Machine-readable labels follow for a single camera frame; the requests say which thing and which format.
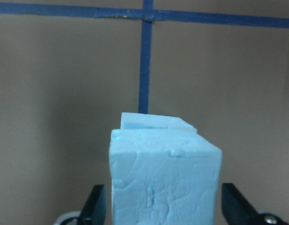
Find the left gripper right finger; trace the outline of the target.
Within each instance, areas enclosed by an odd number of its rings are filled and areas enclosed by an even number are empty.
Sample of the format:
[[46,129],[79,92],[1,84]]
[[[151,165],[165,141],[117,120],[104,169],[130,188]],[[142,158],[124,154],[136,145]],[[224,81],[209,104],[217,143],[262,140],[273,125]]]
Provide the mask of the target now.
[[259,214],[232,183],[222,184],[222,214],[228,225],[265,225]]

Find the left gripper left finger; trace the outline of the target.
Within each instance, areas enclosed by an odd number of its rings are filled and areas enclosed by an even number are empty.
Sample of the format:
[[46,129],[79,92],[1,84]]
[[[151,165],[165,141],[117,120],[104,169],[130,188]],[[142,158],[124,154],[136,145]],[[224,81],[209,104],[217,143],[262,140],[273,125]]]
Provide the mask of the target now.
[[95,185],[78,217],[78,225],[104,225],[107,212],[105,185]]

